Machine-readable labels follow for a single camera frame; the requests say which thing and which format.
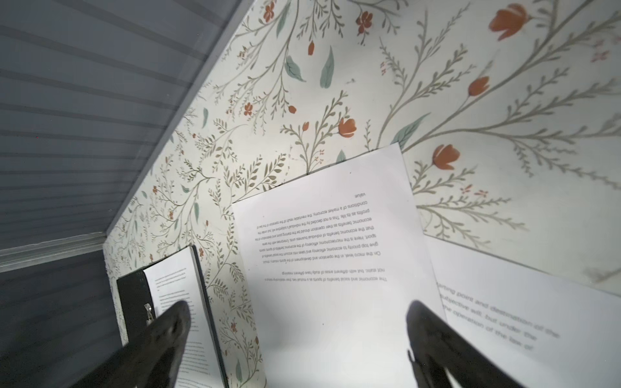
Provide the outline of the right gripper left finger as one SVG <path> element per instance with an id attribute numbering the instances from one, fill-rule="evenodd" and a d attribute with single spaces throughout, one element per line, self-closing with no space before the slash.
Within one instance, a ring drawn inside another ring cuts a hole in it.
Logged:
<path id="1" fill-rule="evenodd" d="M 190 328 L 189 304 L 179 301 L 73 388 L 173 387 Z"/>

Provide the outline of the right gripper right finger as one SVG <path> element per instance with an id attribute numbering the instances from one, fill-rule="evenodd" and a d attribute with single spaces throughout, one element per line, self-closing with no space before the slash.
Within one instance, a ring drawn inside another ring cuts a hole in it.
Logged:
<path id="1" fill-rule="evenodd" d="M 423 302 L 409 306 L 409 360 L 419 387 L 519 387 Z"/>

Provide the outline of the teal black clip folder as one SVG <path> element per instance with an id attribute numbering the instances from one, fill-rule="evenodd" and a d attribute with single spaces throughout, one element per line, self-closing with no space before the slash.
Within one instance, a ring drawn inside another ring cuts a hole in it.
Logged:
<path id="1" fill-rule="evenodd" d="M 116 284 L 130 340 L 176 302 L 189 305 L 191 326 L 176 387 L 229 386 L 196 246 L 127 274 Z"/>

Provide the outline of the printed paper sheet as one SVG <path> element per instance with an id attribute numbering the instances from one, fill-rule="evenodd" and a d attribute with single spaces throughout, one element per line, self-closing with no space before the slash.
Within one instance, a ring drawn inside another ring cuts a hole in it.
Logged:
<path id="1" fill-rule="evenodd" d="M 414 387 L 406 315 L 442 304 L 398 145 L 233 207 L 270 387 Z"/>
<path id="2" fill-rule="evenodd" d="M 446 321 L 525 387 L 618 387 L 620 298 L 427 238 Z"/>

